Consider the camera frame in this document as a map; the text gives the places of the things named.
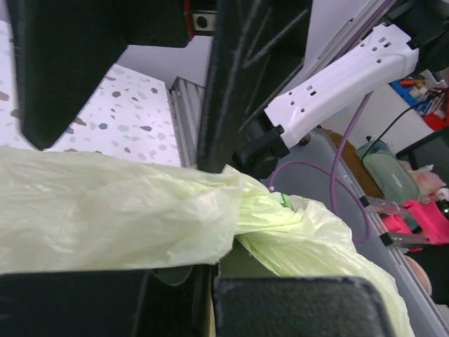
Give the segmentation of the pale green avocado-print plastic bag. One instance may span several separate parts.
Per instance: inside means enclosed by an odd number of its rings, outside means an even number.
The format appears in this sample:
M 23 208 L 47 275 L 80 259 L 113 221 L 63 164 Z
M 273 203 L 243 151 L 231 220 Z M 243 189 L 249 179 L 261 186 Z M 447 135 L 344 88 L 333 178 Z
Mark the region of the pale green avocado-print plastic bag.
M 280 277 L 354 276 L 380 292 L 397 336 L 412 336 L 395 279 L 359 254 L 324 204 L 226 167 L 134 163 L 94 152 L 1 148 L 1 271 L 213 264 L 234 240 Z

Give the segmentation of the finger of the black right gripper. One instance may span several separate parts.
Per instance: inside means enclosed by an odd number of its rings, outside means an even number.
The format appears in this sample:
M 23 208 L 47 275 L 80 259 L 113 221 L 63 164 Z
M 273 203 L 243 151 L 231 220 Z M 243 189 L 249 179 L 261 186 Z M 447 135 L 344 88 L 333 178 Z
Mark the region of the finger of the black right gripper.
M 226 164 L 270 174 L 289 153 L 264 112 L 304 64 L 311 1 L 219 1 L 196 151 L 199 170 Z
M 52 147 L 130 46 L 183 48 L 188 1 L 8 1 L 20 131 Z

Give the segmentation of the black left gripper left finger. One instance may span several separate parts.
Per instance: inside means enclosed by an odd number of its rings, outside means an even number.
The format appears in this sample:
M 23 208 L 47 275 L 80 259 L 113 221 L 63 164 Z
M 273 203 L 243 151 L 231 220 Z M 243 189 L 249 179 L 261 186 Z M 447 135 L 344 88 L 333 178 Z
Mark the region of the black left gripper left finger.
M 2 336 L 207 336 L 211 268 L 1 275 Z

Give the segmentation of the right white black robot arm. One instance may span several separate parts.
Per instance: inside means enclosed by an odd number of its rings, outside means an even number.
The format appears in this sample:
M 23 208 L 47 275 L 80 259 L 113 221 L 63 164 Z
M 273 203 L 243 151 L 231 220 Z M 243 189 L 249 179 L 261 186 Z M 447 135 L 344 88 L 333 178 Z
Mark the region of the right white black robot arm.
M 383 1 L 328 66 L 295 88 L 311 1 L 8 1 L 20 131 L 38 150 L 68 129 L 130 45 L 210 36 L 196 165 L 266 178 L 315 126 L 413 72 L 448 66 L 448 19 L 428 1 Z

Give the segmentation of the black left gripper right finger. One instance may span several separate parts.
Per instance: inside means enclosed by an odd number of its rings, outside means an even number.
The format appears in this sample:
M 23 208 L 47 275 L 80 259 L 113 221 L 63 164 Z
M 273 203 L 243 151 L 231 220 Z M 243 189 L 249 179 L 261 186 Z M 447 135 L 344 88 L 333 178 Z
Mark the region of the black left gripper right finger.
M 358 277 L 277 277 L 241 245 L 213 281 L 218 336 L 394 336 L 380 293 Z

